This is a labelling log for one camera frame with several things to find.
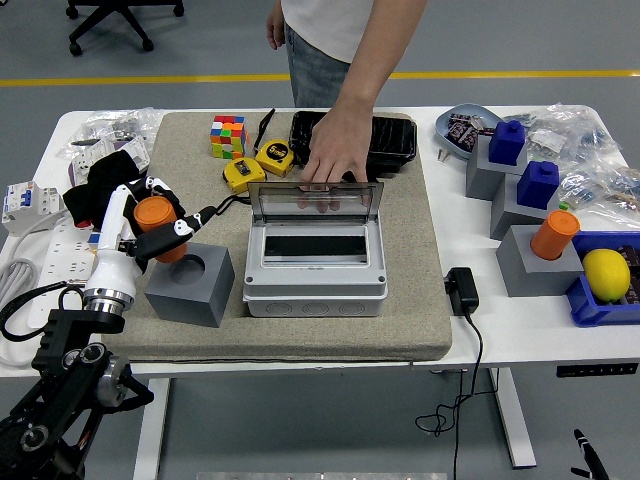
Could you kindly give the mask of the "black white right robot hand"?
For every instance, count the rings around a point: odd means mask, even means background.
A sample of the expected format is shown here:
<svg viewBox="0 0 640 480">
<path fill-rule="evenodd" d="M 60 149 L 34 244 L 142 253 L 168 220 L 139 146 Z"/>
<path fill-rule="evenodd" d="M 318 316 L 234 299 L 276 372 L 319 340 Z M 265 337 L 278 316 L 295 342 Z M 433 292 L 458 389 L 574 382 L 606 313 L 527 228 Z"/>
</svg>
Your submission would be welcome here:
<svg viewBox="0 0 640 480">
<path fill-rule="evenodd" d="M 575 429 L 573 434 L 578 443 L 579 449 L 583 454 L 588 469 L 584 470 L 572 467 L 570 471 L 574 475 L 585 479 L 610 480 L 610 475 L 607 473 L 599 455 L 596 453 L 586 436 L 579 429 Z"/>
</svg>

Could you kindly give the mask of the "person's left hand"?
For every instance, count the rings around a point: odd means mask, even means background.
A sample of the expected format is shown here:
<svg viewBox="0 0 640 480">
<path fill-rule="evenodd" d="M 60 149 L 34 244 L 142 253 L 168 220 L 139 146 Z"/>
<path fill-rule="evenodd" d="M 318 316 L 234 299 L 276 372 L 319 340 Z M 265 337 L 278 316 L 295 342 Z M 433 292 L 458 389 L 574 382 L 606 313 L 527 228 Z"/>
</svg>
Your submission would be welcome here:
<svg viewBox="0 0 640 480">
<path fill-rule="evenodd" d="M 340 98 L 312 130 L 309 160 L 300 180 L 312 186 L 339 183 L 347 173 L 367 183 L 374 104 Z"/>
</svg>

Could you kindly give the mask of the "person's right hand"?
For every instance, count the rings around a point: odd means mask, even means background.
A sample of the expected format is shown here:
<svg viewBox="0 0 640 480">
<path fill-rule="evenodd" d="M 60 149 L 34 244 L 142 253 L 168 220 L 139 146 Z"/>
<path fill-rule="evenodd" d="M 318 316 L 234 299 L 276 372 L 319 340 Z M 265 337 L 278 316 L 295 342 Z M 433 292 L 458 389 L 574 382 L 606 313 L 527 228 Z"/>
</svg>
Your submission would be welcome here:
<svg viewBox="0 0 640 480">
<path fill-rule="evenodd" d="M 266 38 L 272 50 L 278 50 L 285 43 L 285 19 L 280 0 L 274 2 L 266 18 Z"/>
</svg>

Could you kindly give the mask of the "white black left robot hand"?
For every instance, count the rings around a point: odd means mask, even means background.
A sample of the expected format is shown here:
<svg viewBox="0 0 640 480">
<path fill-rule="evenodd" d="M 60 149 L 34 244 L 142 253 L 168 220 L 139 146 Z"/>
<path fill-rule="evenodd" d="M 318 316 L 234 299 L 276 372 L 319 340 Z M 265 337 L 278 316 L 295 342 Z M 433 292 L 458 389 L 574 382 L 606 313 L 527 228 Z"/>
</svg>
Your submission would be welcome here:
<svg viewBox="0 0 640 480">
<path fill-rule="evenodd" d="M 177 218 L 142 233 L 134 207 L 147 198 L 164 198 Z M 187 216 L 173 191 L 160 179 L 144 177 L 119 185 L 111 194 L 97 247 L 97 264 L 86 281 L 83 308 L 93 311 L 129 309 L 135 300 L 137 279 L 146 262 L 191 239 L 218 212 L 207 206 Z"/>
</svg>

